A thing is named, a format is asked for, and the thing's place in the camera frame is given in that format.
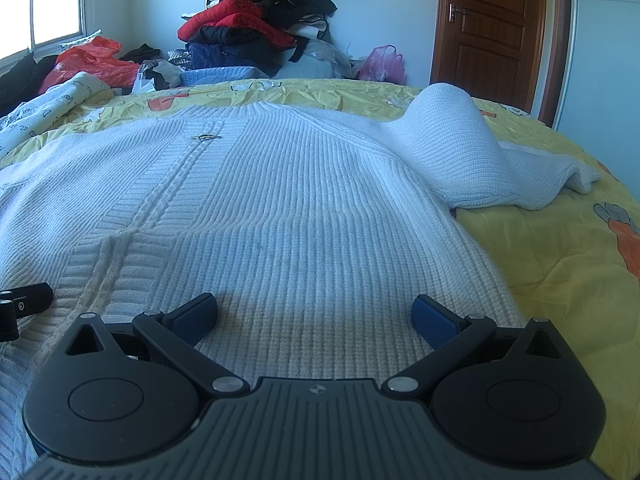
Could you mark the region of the white knit sweater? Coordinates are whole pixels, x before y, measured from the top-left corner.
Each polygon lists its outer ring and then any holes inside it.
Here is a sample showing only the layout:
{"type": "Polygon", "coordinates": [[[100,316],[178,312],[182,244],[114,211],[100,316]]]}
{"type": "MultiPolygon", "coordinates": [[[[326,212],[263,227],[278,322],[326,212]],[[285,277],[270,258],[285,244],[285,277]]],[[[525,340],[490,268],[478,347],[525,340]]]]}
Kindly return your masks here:
{"type": "Polygon", "coordinates": [[[49,141],[1,173],[1,283],[55,293],[1,348],[2,477],[34,461],[25,394],[82,312],[125,322],[210,292],[221,316],[204,351],[243,378],[383,380],[427,354],[418,295],[521,322],[455,209],[536,210],[598,179],[498,141],[449,84],[392,122],[193,105],[49,141]]]}

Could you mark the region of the pile of dark clothes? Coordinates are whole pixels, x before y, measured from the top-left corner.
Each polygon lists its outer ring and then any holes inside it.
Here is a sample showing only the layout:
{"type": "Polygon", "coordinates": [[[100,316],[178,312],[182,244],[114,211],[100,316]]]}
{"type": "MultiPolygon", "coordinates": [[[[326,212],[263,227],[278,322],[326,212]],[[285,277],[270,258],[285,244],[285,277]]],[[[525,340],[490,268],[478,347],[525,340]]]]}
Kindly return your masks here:
{"type": "Polygon", "coordinates": [[[206,0],[177,37],[194,70],[248,66],[274,76],[279,55],[288,51],[297,62],[311,40],[326,36],[336,10],[332,0],[206,0]]]}

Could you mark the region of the yellow floral bedspread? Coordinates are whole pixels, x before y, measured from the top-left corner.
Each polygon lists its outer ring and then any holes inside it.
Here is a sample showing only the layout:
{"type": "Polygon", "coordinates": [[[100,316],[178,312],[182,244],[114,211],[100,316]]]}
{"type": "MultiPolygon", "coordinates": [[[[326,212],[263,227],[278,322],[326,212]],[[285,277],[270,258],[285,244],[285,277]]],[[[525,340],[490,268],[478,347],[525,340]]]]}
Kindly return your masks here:
{"type": "MultiPolygon", "coordinates": [[[[98,132],[193,105],[272,103],[392,122],[423,90],[286,80],[208,84],[117,98],[103,93],[16,148],[2,160],[1,172],[67,133],[98,132]]],[[[541,122],[493,102],[471,100],[498,141],[590,163],[578,145],[541,122]]],[[[608,416],[594,460],[611,477],[630,479],[639,471],[639,205],[604,168],[598,174],[588,193],[564,188],[539,210],[500,205],[457,208],[452,214],[500,273],[521,322],[548,318],[582,361],[608,416]]]]}

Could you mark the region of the white printed quilt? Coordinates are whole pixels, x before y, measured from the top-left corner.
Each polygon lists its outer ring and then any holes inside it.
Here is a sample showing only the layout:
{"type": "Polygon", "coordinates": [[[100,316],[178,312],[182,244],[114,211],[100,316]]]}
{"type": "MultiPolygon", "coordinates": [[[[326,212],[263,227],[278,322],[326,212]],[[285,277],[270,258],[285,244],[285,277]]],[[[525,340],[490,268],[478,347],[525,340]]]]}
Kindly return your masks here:
{"type": "Polygon", "coordinates": [[[22,103],[1,118],[1,157],[47,131],[75,106],[103,93],[108,98],[114,96],[112,89],[102,80],[80,72],[62,84],[55,84],[41,96],[22,103]]]}

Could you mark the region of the red plastic bag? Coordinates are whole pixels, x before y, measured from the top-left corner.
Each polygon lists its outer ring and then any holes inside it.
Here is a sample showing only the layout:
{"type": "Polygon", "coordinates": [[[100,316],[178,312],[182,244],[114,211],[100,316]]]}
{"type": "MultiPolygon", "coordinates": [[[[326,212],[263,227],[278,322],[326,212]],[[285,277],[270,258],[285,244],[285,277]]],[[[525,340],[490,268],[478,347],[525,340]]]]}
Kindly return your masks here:
{"type": "Polygon", "coordinates": [[[131,88],[140,65],[115,58],[122,44],[110,38],[97,36],[93,40],[71,47],[55,60],[54,67],[42,82],[39,94],[85,72],[112,88],[131,88]]]}

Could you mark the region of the light blue knit garment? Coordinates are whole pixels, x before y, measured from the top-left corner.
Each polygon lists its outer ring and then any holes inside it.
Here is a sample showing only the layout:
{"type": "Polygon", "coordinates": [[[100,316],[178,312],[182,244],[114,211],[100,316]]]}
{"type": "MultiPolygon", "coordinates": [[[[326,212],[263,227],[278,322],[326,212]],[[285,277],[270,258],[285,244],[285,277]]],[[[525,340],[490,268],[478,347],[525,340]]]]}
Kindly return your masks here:
{"type": "Polygon", "coordinates": [[[268,75],[255,66],[224,66],[184,70],[180,73],[180,86],[193,87],[199,84],[220,84],[221,82],[244,79],[265,79],[268,75]]]}

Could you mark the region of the window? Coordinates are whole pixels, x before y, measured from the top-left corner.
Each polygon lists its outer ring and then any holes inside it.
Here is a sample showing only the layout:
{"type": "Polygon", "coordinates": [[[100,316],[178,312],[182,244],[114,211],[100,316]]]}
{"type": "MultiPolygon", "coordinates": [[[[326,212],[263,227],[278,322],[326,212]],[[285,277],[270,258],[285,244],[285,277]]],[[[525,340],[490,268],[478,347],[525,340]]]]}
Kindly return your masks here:
{"type": "Polygon", "coordinates": [[[81,0],[1,0],[1,57],[80,35],[81,0]]]}

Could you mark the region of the red jacket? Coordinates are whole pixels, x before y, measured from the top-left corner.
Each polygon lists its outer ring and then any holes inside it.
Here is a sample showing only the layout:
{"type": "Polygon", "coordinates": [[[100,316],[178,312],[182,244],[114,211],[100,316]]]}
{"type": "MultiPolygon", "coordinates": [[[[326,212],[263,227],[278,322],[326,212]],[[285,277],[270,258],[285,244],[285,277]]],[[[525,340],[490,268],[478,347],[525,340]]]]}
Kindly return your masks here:
{"type": "Polygon", "coordinates": [[[248,28],[259,32],[278,48],[292,48],[295,39],[283,29],[275,28],[262,19],[262,9],[250,0],[221,0],[180,26],[177,37],[187,42],[203,26],[248,28]]]}

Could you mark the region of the pink plastic bag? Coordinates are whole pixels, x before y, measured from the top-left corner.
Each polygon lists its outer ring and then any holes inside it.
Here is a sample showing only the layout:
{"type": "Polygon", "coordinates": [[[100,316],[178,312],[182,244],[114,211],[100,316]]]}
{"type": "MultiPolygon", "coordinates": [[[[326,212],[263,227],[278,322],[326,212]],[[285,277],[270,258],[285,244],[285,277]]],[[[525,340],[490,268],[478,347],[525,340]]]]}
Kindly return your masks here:
{"type": "Polygon", "coordinates": [[[364,81],[403,84],[405,82],[404,57],[391,44],[377,47],[363,62],[357,78],[364,81]]]}

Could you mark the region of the brown wooden door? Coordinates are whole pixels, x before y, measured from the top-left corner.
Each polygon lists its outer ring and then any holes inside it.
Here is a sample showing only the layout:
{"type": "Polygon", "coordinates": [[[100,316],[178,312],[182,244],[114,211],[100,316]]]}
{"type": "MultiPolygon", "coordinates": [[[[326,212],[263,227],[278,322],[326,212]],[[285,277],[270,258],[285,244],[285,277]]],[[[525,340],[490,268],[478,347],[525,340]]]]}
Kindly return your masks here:
{"type": "Polygon", "coordinates": [[[431,80],[553,125],[573,0],[438,0],[431,80]]]}

